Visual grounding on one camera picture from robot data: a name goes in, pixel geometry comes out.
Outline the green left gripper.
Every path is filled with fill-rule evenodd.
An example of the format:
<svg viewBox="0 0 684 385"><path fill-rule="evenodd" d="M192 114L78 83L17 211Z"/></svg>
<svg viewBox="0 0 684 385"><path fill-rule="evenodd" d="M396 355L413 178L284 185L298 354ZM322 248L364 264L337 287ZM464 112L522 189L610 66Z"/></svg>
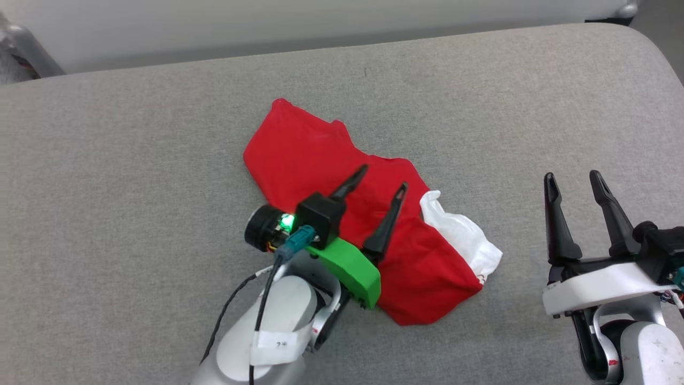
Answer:
<svg viewBox="0 0 684 385"><path fill-rule="evenodd" d="M368 164L362 164L330 195L330 199L343 202L356 190L368 168ZM251 214L245 241L259 251L272 252L275 259L281 259L282 266L293 266L298 256L318 263L352 299L366 309L373 309L380 297L381 278L376 265L365 255L387 253L407 192L408 182L403 182L395 191L382 221L364 241L363 253L339 236L326 234L331 224L323 221L321 215L307 214L300 219L272 205L261 206Z"/></svg>

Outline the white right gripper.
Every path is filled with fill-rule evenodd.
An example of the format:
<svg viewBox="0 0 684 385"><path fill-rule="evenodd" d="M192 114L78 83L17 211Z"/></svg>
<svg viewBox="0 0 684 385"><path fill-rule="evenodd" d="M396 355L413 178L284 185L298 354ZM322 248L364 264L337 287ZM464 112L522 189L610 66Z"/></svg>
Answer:
<svg viewBox="0 0 684 385"><path fill-rule="evenodd" d="M597 170L589 173L596 203L601 207L611 245L611 258L628 258L640 251L633 238L634 227L608 184ZM574 242L561 208L562 195L552 172L544 177L545 217L549 283L542 291L546 315L562 316L568 312L593 309L603 316L628 314L635 319L659 319L659 296L676 291L672 283L656 283L634 261L601 266L601 260L590 260L580 266L596 267L595 271L572 275L572 266L583 253Z"/></svg>

